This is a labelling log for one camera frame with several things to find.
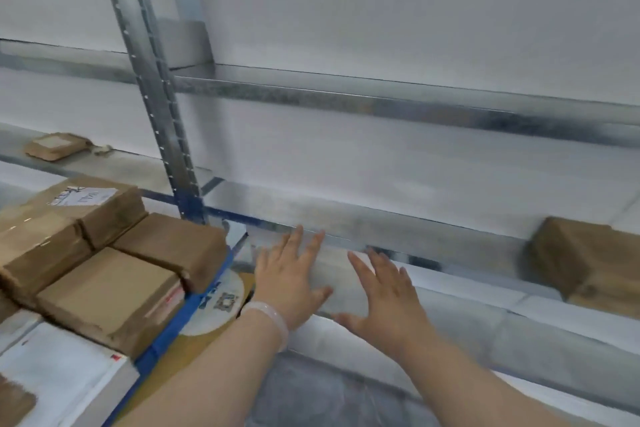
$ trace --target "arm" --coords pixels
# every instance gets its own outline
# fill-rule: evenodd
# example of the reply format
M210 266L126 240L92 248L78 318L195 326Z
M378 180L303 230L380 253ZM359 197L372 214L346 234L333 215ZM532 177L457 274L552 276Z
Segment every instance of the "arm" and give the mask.
M302 228L257 259L253 300L272 306L290 331L302 325L331 295L312 291L309 270L324 234L298 256ZM275 354L280 331L266 314L247 310L187 368L127 415L118 427L238 426L252 407Z
M367 293L369 315L337 314L334 319L395 360L443 426L568 425L440 337L404 268L398 271L373 251L369 259L375 273L349 253Z

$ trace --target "round sticker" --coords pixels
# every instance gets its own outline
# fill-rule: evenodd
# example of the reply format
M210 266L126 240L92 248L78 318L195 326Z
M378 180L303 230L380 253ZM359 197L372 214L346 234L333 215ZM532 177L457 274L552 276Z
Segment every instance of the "round sticker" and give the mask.
M227 270L214 289L200 302L186 326L180 331L184 336L199 336L215 331L235 318L244 299L244 283L234 271Z

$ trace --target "hand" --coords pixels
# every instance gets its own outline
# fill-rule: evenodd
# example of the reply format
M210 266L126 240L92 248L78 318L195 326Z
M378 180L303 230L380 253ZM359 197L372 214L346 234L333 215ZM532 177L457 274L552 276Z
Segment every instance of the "hand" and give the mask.
M369 315L336 314L333 319L350 332L400 362L412 344L428 345L438 335L420 305L406 269L399 271L384 254L367 252L375 274L358 256L347 255L367 293Z
M284 235L271 250L260 250L255 266L253 300L276 309L289 331L306 322L333 293L331 287L313 291L309 287L309 272L324 240L324 232L315 235L298 256L302 231L302 226L298 225L292 235Z

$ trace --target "forearm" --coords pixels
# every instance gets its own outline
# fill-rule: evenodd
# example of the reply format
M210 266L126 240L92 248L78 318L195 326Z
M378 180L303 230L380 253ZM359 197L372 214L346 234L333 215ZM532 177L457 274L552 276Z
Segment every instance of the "forearm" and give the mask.
M567 425L449 342L412 345L400 363L443 427Z
M246 311L118 427L242 425L281 342L267 315Z

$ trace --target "clear plastic bracelet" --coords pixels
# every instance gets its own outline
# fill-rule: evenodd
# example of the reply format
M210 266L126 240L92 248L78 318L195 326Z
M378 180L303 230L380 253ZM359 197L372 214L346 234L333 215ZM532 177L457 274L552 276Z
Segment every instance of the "clear plastic bracelet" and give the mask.
M266 302L251 301L243 307L242 314L244 314L247 309L258 309L269 316L269 318L280 330L280 335L282 335L282 346L280 347L278 352L280 353L286 350L287 342L289 341L289 328L287 327L287 324L284 322L284 319L282 318L280 313Z

